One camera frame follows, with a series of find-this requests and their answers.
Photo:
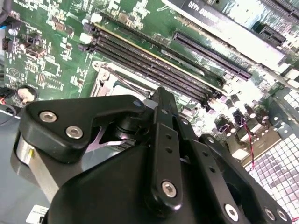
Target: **capacitor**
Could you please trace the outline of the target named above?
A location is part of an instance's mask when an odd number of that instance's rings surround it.
[[[232,135],[232,133],[230,132],[230,129],[229,129],[229,128],[225,129],[224,132],[225,132],[225,134],[226,134],[227,137],[229,137],[229,136]]]
[[[206,112],[207,112],[208,114],[211,114],[211,115],[216,114],[216,111],[215,111],[213,108],[210,107],[210,105],[209,105],[209,103],[208,103],[207,101],[206,101],[206,102],[203,102],[203,103],[201,104],[201,106],[202,106],[202,108],[204,108],[204,109],[206,110]]]
[[[38,97],[37,91],[34,88],[27,85],[21,86],[17,91],[17,95],[24,104],[35,101]]]
[[[234,124],[232,122],[228,122],[228,127],[231,133],[235,133],[236,132],[236,128],[234,126]]]
[[[258,113],[259,116],[263,119],[263,120],[268,120],[269,119],[269,115],[268,113],[264,110],[261,109],[260,112]]]
[[[236,132],[234,124],[228,121],[225,117],[221,117],[219,119],[219,121],[216,123],[216,127],[218,132],[225,133],[227,137]]]
[[[204,125],[204,122],[201,118],[196,118],[195,119],[195,124],[197,127],[202,127]]]
[[[250,106],[246,105],[245,109],[246,109],[246,111],[247,111],[250,118],[255,118],[256,117],[256,113],[254,112],[254,110]]]
[[[244,124],[244,122],[245,122],[245,117],[244,117],[244,115],[243,115],[239,110],[237,110],[236,112],[233,113],[233,116],[234,116],[235,122],[236,122],[240,127],[243,127],[243,124]]]
[[[234,113],[236,111],[236,108],[231,99],[228,99],[225,104],[228,107],[229,112]]]
[[[240,99],[238,98],[237,95],[232,95],[232,96],[231,96],[231,99],[232,99],[233,104],[234,104],[236,107],[240,108],[240,107],[243,106],[243,105],[242,105],[242,102],[240,101]]]

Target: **metal screw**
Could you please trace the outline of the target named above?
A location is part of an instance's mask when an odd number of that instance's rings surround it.
[[[268,216],[272,221],[275,221],[275,216],[274,216],[273,212],[271,212],[268,208],[265,208],[265,212],[266,212],[267,216]]]
[[[140,102],[138,102],[137,100],[135,100],[133,103],[134,103],[136,106],[138,106],[138,107],[140,107],[140,106],[141,106],[141,103],[140,103]]]
[[[288,219],[287,219],[285,213],[283,213],[282,210],[277,209],[277,213],[278,213],[279,217],[281,217],[282,220],[284,220],[284,221],[288,221]]]
[[[209,142],[211,142],[211,143],[215,143],[213,138],[208,137],[207,139],[209,140]]]
[[[52,123],[55,122],[57,120],[57,116],[55,113],[51,112],[51,111],[43,111],[39,114],[39,118],[43,121],[43,122],[47,122],[47,123]]]
[[[164,109],[161,110],[163,113],[168,114],[168,112]]]
[[[239,220],[239,215],[238,212],[236,211],[236,209],[231,206],[230,204],[226,204],[224,206],[224,209],[227,213],[227,215],[235,222],[237,222]]]
[[[11,36],[17,36],[18,35],[18,31],[16,29],[9,29],[8,30],[8,33],[11,35]]]
[[[83,136],[83,131],[81,128],[77,126],[69,126],[66,130],[65,133],[67,136],[69,136],[71,139],[80,139]]]
[[[182,118],[182,122],[187,125],[188,124],[188,121],[185,119],[185,118]]]
[[[176,187],[169,181],[162,183],[162,190],[168,197],[175,197],[177,195]]]

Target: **black wire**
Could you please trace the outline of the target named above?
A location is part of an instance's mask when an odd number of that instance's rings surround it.
[[[17,111],[15,110],[15,108],[13,106],[11,106],[9,104],[3,104],[3,105],[8,107],[9,109],[11,109],[13,111],[13,115],[8,120],[0,123],[0,127],[6,125],[9,121],[11,121],[17,115]]]
[[[13,0],[4,0],[2,12],[0,13],[0,24],[2,24],[9,16],[13,6]]]

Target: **red wire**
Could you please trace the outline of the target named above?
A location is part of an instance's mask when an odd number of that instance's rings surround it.
[[[297,217],[297,218],[293,218],[292,219],[292,223],[294,223],[294,222],[296,222],[296,221],[298,221],[299,220],[299,217]]]
[[[247,134],[249,136],[250,153],[251,153],[251,158],[252,158],[252,168],[251,168],[251,170],[254,170],[254,168],[255,168],[256,165],[254,163],[254,150],[253,150],[253,145],[252,145],[252,136],[250,134],[250,131],[249,131],[246,123],[244,124],[244,128],[245,128],[245,130],[246,130],[246,132],[247,132]]]
[[[4,98],[1,98],[1,99],[0,99],[0,104],[5,105]]]

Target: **cable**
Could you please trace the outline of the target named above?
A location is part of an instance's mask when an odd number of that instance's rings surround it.
[[[0,126],[4,126],[4,125],[6,125],[10,120],[12,120],[13,118],[15,118],[15,116],[17,115],[17,111],[15,110],[15,108],[14,108],[13,106],[7,104],[7,103],[4,101],[4,98],[1,98],[1,99],[0,99],[0,104],[5,105],[5,106],[8,107],[9,109],[11,109],[12,112],[13,112],[13,115],[12,115],[8,120],[6,120],[6,121],[0,123]]]
[[[293,218],[292,219],[292,223],[294,223],[294,222],[296,222],[296,221],[298,221],[299,220],[299,217],[297,217],[297,218]]]
[[[0,13],[0,24],[2,24],[9,16],[13,6],[13,0],[4,0],[2,12]]]
[[[249,137],[249,144],[250,144],[250,153],[251,153],[251,158],[252,158],[252,167],[251,167],[251,171],[254,170],[255,168],[255,162],[254,162],[254,150],[253,150],[253,145],[252,145],[252,135],[250,133],[250,130],[248,129],[247,127],[247,124],[244,123],[244,128],[248,134],[248,137]]]

